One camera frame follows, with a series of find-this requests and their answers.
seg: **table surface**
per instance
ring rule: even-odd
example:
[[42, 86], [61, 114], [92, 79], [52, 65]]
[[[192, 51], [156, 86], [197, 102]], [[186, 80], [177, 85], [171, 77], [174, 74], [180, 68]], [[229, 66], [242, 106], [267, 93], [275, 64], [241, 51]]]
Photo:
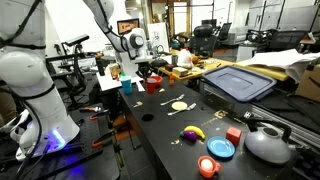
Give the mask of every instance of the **table surface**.
[[303, 40], [300, 41], [300, 44], [313, 45], [313, 44], [316, 44], [317, 40], [319, 40], [318, 37], [315, 37], [315, 41], [313, 41], [312, 39], [303, 39]]
[[[230, 61], [224, 61], [224, 60], [219, 60], [219, 59], [214, 59], [214, 58], [208, 58], [206, 60], [208, 60], [208, 61], [214, 60], [215, 62], [211, 63], [211, 64], [204, 64], [205, 71], [196, 71], [195, 72], [195, 71], [189, 70], [189, 73], [192, 73], [192, 74], [185, 76], [185, 77], [179, 77], [178, 75], [176, 75], [174, 73], [172, 73], [172, 75], [178, 81], [187, 81], [190, 79], [201, 77], [202, 74], [206, 71], [216, 69], [218, 67], [228, 66], [228, 65], [232, 66], [234, 64], [233, 62], [230, 62]], [[161, 71], [167, 75], [170, 75], [170, 73], [171, 73], [170, 71], [167, 71], [164, 67], [159, 68], [159, 71]]]
[[[207, 150], [207, 142], [211, 137], [225, 137], [230, 126], [242, 131], [241, 141], [232, 159], [219, 159], [214, 157], [222, 165], [218, 173], [218, 179], [272, 179], [280, 170], [279, 167], [271, 167], [258, 159], [255, 159], [243, 146], [248, 128], [227, 117], [216, 118], [214, 114], [219, 109], [208, 106], [204, 97], [199, 93], [186, 88], [182, 83], [176, 82], [173, 87], [168, 85], [168, 79], [164, 78], [161, 83], [164, 92], [156, 91], [154, 94], [138, 93], [134, 88], [133, 93], [125, 95], [119, 89], [121, 96], [132, 112], [136, 123], [147, 137], [156, 155], [164, 165], [172, 179], [203, 179], [199, 174], [197, 161], [205, 155], [211, 155]], [[160, 106], [160, 103], [176, 98], [181, 94], [186, 96], [182, 101], [188, 105], [196, 103], [197, 106], [191, 111], [185, 111], [173, 116], [171, 104]], [[142, 106], [133, 107], [138, 101]], [[144, 114], [153, 114], [152, 121], [142, 121]], [[179, 132], [186, 126], [194, 125], [203, 130], [206, 135], [205, 141], [198, 140], [190, 143], [179, 137]]]
[[[177, 50], [173, 50], [170, 51], [172, 54], [178, 54], [179, 51]], [[176, 74], [173, 74], [174, 78], [178, 81], [187, 81], [190, 79], [194, 79], [194, 78], [199, 78], [202, 76], [202, 74], [206, 71], [209, 70], [213, 70], [216, 69], [218, 67], [223, 67], [223, 66], [237, 66], [237, 67], [241, 67], [241, 68], [245, 68], [245, 69], [249, 69], [261, 74], [264, 74], [266, 76], [272, 77], [276, 80], [279, 81], [285, 81], [287, 79], [290, 78], [290, 76], [287, 75], [287, 73], [284, 70], [281, 69], [275, 69], [275, 68], [270, 68], [270, 67], [263, 67], [263, 66], [245, 66], [243, 65], [243, 63], [245, 63], [246, 61], [241, 61], [238, 63], [234, 63], [234, 62], [230, 62], [230, 61], [225, 61], [225, 60], [221, 60], [221, 59], [214, 59], [214, 58], [209, 58], [207, 60], [214, 60], [215, 63], [212, 64], [206, 64], [204, 67], [206, 68], [205, 71], [203, 72], [192, 72], [192, 75], [186, 76], [186, 77], [179, 77]], [[159, 71], [170, 75], [170, 71], [167, 71], [165, 68], [159, 68]]]
[[[97, 74], [97, 78], [102, 91], [106, 91], [109, 89], [114, 89], [122, 86], [120, 81], [112, 79], [111, 73], [108, 68], [106, 68], [104, 76], [100, 76], [99, 73], [96, 73], [96, 74]], [[135, 83], [137, 81], [142, 81], [142, 80], [143, 79], [138, 76], [133, 77], [131, 79], [131, 83]]]

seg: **red bowl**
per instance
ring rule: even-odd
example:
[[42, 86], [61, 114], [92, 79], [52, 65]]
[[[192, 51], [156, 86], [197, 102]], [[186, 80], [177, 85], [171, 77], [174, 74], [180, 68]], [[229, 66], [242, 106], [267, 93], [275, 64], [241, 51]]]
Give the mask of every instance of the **red bowl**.
[[156, 88], [159, 88], [160, 87], [160, 83], [162, 82], [163, 78], [161, 76], [150, 76], [150, 78], [153, 78], [155, 79], [157, 82], [156, 82]]

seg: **yellow banana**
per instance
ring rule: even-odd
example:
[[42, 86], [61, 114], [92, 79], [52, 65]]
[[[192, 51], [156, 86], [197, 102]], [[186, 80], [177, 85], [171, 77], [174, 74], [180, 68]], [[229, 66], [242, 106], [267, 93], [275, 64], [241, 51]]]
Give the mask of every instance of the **yellow banana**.
[[202, 139], [206, 138], [206, 136], [204, 135], [203, 131], [200, 128], [196, 127], [196, 126], [187, 126], [186, 128], [184, 128], [184, 131], [193, 131], [198, 136], [200, 136]]

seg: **monitor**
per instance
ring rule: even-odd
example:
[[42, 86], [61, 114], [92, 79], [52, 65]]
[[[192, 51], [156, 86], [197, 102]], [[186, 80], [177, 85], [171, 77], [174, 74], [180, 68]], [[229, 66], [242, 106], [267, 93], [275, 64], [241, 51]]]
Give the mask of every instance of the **monitor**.
[[128, 34], [133, 28], [140, 27], [139, 18], [117, 21], [117, 26], [119, 35]]
[[217, 19], [204, 19], [201, 21], [201, 25], [211, 24], [213, 28], [217, 27]]

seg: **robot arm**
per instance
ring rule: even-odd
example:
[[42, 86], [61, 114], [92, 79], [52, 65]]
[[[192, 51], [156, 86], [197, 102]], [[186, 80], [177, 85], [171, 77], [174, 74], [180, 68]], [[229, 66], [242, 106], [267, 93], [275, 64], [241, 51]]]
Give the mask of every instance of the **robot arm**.
[[[29, 10], [27, 15], [17, 13], [26, 10]], [[22, 161], [41, 156], [48, 144], [53, 146], [47, 153], [59, 151], [80, 128], [67, 114], [44, 65], [44, 1], [1, 0], [0, 12], [0, 77], [11, 93], [23, 100], [32, 117], [27, 127], [15, 134], [14, 139], [19, 143], [16, 158]]]
[[110, 40], [112, 46], [118, 54], [118, 57], [120, 57], [120, 61], [123, 63], [122, 68], [124, 69], [125, 73], [132, 75], [128, 73], [128, 71], [130, 71], [130, 68], [135, 68], [135, 74], [138, 76], [144, 79], [149, 77], [151, 72], [149, 71], [148, 62], [152, 60], [152, 56], [148, 55], [147, 41], [144, 30], [141, 28], [134, 28], [128, 34], [118, 35], [117, 32], [114, 31], [114, 29], [117, 29], [116, 25], [113, 24], [112, 26], [109, 21], [110, 17], [108, 16], [111, 15], [116, 17], [116, 20], [124, 20], [118, 18], [129, 18], [125, 12], [124, 1], [84, 0], [84, 2], [93, 12], [98, 26]]

